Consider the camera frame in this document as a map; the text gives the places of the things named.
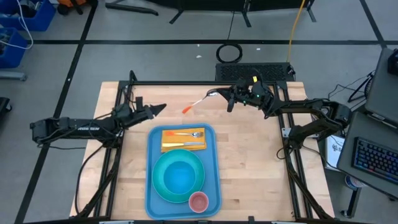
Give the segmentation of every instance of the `teal bowl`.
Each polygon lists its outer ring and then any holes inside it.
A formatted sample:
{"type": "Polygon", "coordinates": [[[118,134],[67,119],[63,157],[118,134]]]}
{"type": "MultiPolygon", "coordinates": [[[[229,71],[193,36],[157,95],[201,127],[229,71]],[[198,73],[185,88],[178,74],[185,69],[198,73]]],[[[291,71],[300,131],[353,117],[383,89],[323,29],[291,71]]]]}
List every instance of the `teal bowl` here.
{"type": "Polygon", "coordinates": [[[163,154],[154,166],[152,184],[156,192],[172,203],[187,202],[205,182],[205,168],[195,153],[174,149],[163,154]]]}

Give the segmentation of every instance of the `white paper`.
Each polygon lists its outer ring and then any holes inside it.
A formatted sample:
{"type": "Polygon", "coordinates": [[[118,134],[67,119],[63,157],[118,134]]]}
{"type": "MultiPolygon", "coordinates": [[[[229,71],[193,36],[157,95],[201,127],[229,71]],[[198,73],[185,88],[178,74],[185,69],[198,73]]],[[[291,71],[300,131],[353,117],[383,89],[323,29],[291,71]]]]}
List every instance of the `white paper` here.
{"type": "MultiPolygon", "coordinates": [[[[341,137],[329,136],[326,138],[325,159],[330,163],[330,165],[337,167],[338,158],[340,157],[343,145],[344,139],[341,137]]],[[[329,164],[326,164],[325,168],[339,172],[339,170],[330,167],[329,164]]]]}

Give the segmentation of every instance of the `gray floor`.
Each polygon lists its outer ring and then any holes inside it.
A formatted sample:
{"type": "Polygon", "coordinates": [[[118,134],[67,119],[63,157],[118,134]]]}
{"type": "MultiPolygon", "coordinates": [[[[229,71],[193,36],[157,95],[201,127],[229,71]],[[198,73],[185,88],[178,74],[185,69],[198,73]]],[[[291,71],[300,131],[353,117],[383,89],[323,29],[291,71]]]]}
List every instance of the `gray floor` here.
{"type": "MultiPolygon", "coordinates": [[[[114,11],[100,1],[88,33],[88,40],[226,39],[232,13],[184,12],[174,25],[168,23],[177,12],[155,4],[130,1],[159,11],[160,16],[114,11]]],[[[396,0],[366,1],[385,40],[398,40],[396,0]]],[[[79,40],[90,8],[79,16],[56,15],[47,32],[34,32],[35,40],[79,40]]],[[[252,28],[236,14],[231,39],[289,39],[296,9],[249,13],[252,28]]],[[[377,40],[358,0],[316,0],[312,23],[303,12],[296,40],[377,40]]],[[[214,80],[215,52],[219,45],[85,45],[80,55],[62,116],[91,118],[101,82],[126,80],[133,69],[139,80],[214,80]]],[[[14,109],[0,129],[0,217],[2,223],[15,220],[40,149],[31,141],[29,123],[51,117],[76,45],[37,44],[28,50],[20,67],[26,82],[1,80],[0,96],[9,97],[14,109]]],[[[284,62],[287,45],[242,45],[242,62],[284,62]]],[[[337,83],[349,84],[375,69],[379,45],[294,45],[292,65],[297,80],[303,81],[309,98],[325,97],[337,83]]],[[[225,48],[222,57],[232,59],[235,49],[225,48]]],[[[351,93],[343,91],[334,100],[345,103],[351,93]]],[[[84,146],[84,141],[60,141],[58,146],[84,146]]],[[[72,204],[83,151],[51,150],[25,222],[67,218],[72,204]]],[[[326,171],[336,217],[346,209],[351,191],[343,175],[326,171]]],[[[383,194],[363,190],[353,221],[392,223],[398,203],[383,194]]]]}

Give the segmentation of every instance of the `yellow cable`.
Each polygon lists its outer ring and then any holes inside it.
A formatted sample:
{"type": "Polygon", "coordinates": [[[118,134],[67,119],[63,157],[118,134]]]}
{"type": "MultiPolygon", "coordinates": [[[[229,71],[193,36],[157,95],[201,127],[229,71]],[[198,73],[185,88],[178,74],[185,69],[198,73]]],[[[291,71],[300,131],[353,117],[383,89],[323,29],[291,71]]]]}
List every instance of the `yellow cable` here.
{"type": "Polygon", "coordinates": [[[292,41],[293,41],[294,30],[296,29],[297,21],[299,21],[299,18],[300,18],[300,15],[301,15],[301,11],[303,10],[303,7],[304,7],[304,3],[305,3],[305,0],[303,0],[303,2],[301,2],[300,10],[298,11],[298,14],[297,14],[297,16],[296,16],[296,21],[294,21],[292,33],[290,34],[289,52],[287,53],[287,60],[286,60],[286,62],[290,62],[290,53],[291,53],[291,51],[292,51],[292,41]]]}

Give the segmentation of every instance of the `knife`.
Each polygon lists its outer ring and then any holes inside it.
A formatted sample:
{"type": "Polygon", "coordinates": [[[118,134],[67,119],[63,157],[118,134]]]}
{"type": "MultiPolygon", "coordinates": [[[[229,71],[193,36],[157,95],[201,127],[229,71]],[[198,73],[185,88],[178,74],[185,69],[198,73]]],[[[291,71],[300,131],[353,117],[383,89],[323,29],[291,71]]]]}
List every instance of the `knife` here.
{"type": "Polygon", "coordinates": [[[185,143],[163,143],[162,147],[178,147],[178,146],[202,146],[203,142],[185,142],[185,143]]]}

